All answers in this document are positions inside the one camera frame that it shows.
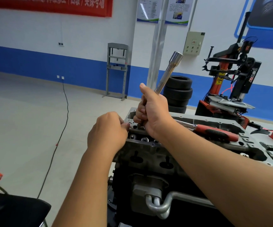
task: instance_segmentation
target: gray floor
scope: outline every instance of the gray floor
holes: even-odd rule
[[[69,120],[40,196],[52,205],[47,217],[49,226],[87,148],[87,134],[96,118],[108,111],[125,118],[129,109],[138,105],[137,101],[122,102],[67,84],[65,91]],[[0,185],[10,194],[38,195],[66,122],[66,106],[62,84],[0,73],[0,172],[4,175]],[[260,124],[273,129],[273,124]],[[273,144],[266,135],[254,137]]]

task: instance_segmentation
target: warning sticker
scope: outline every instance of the warning sticker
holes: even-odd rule
[[[219,76],[225,76],[226,74],[224,72],[220,72],[218,74]],[[215,85],[221,85],[223,83],[223,78],[217,77]]]

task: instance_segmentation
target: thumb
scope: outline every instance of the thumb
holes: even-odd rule
[[[147,87],[143,83],[140,84],[139,88],[147,100],[151,100],[154,98],[154,96],[157,96],[157,94],[151,88]]]
[[[128,131],[129,127],[130,127],[130,123],[124,122],[124,123],[121,124],[121,127],[124,128],[126,131]]]

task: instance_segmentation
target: electrical panel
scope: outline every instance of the electrical panel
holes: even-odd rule
[[[187,34],[184,52],[183,54],[198,56],[201,52],[205,33],[203,32],[191,32]]]

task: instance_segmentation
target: blue wall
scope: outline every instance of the blue wall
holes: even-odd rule
[[[51,81],[60,81],[60,79],[56,78],[59,75],[65,77],[64,83],[67,84],[99,90],[105,90],[106,88],[106,62],[103,61],[0,47],[0,72]],[[164,71],[159,71],[158,80],[160,80],[163,73]],[[148,68],[129,67],[126,88],[128,96],[141,97],[139,84],[147,82],[147,75]],[[212,79],[208,76],[183,73],[173,73],[173,75],[187,76],[193,80],[193,95],[189,100],[189,105],[195,107],[199,100],[207,93],[212,82]],[[221,92],[228,88],[229,85],[230,82],[224,80]],[[122,87],[123,72],[111,70],[109,90],[121,93]],[[245,102],[256,107],[253,110],[249,110],[247,115],[273,120],[273,87],[253,84],[249,94],[246,95]]]

